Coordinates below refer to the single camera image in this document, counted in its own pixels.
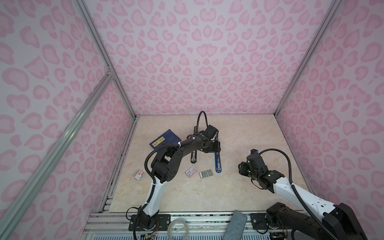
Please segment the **silver staple tray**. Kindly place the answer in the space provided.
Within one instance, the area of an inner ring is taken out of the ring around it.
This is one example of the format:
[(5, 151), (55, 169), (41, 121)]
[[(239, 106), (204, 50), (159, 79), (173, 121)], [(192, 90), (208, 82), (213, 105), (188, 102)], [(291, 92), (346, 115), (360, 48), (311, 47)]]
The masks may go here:
[(201, 171), (199, 172), (199, 175), (200, 175), (200, 178), (203, 179), (203, 178), (208, 178), (208, 177), (211, 177), (213, 176), (213, 171), (212, 170), (205, 170), (205, 171)]

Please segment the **red white staple box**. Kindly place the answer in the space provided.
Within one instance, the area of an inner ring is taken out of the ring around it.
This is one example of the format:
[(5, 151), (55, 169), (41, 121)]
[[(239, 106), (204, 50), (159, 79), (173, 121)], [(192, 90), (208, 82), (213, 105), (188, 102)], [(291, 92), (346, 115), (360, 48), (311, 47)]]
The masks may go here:
[(198, 171), (198, 169), (197, 169), (195, 166), (191, 166), (188, 170), (185, 171), (185, 174), (190, 178), (190, 177), (193, 176), (197, 171)]

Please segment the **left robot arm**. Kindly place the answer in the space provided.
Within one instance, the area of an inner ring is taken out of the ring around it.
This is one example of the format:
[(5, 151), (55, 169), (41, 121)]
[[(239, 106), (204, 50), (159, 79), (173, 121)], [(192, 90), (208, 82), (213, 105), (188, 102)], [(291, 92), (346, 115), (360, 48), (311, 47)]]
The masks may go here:
[(179, 171), (182, 159), (195, 152), (219, 153), (219, 130), (209, 125), (204, 131), (187, 136), (186, 140), (175, 144), (163, 145), (153, 150), (145, 159), (145, 170), (152, 183), (146, 201), (139, 210), (143, 218), (151, 219), (160, 210), (160, 202), (166, 184), (174, 179)]

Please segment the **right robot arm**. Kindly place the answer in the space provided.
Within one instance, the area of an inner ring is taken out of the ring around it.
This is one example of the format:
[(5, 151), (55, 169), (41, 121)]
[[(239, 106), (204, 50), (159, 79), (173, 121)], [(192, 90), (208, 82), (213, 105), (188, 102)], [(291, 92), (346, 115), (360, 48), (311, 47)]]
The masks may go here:
[(344, 204), (326, 201), (294, 184), (292, 163), (288, 155), (281, 153), (288, 162), (288, 175), (269, 170), (262, 155), (251, 150), (246, 161), (238, 165), (239, 174), (251, 179), (261, 190), (276, 194), (300, 208), (292, 210), (283, 203), (275, 203), (266, 210), (261, 225), (270, 229), (291, 229), (291, 235), (301, 232), (315, 240), (365, 240), (367, 236), (353, 209)]

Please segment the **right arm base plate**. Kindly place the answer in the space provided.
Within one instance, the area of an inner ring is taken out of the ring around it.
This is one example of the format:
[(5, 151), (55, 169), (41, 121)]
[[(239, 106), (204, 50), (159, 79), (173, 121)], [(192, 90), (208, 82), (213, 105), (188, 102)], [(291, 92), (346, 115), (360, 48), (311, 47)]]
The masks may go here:
[(272, 217), (267, 213), (251, 213), (251, 224), (253, 230), (262, 231), (272, 231), (279, 230), (282, 231), (283, 226), (275, 220), (272, 220)]

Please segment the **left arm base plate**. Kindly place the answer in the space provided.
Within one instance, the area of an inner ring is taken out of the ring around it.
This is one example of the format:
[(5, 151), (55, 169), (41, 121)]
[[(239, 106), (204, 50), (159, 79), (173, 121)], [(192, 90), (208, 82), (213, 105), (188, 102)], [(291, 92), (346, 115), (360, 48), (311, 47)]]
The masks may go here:
[(146, 214), (132, 215), (129, 225), (129, 231), (166, 231), (171, 223), (171, 215), (155, 214), (149, 217)]

